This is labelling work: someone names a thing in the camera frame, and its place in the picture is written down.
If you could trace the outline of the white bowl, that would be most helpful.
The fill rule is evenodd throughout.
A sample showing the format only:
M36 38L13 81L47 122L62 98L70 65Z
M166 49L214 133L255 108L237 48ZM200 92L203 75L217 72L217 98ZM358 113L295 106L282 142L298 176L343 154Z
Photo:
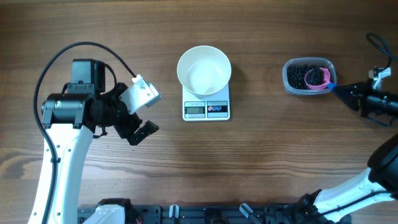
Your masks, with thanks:
M181 85L195 95L213 95L228 85L232 74L229 58L221 50L200 45L187 50L177 64Z

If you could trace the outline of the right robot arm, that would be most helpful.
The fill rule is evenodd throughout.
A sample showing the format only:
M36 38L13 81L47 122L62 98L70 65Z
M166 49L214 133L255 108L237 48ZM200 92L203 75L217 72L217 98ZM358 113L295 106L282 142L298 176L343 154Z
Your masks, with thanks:
M373 87L374 81L327 84L336 96L361 116L381 113L397 119L397 96ZM397 135L379 146L357 176L331 189L306 194L297 204L297 223L339 223L343 217L379 202L397 200Z

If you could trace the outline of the pink scoop blue handle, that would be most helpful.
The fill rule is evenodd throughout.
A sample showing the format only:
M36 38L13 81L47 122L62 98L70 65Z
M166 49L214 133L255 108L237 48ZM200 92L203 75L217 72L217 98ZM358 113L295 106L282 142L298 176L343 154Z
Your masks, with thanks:
M315 67L309 70L305 77L304 82L310 90L324 90L333 89L336 85L331 82L331 75L327 68Z

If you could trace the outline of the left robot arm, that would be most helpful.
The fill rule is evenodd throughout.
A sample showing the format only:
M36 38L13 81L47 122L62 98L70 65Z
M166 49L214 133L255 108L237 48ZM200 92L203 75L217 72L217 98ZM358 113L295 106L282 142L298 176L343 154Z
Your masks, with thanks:
M136 114L161 95L140 75L132 86L116 82L105 90L110 66L99 60L74 59L72 77L61 93L52 93L42 105L44 158L29 223L76 223L83 165L96 128L112 126L132 146L158 130Z

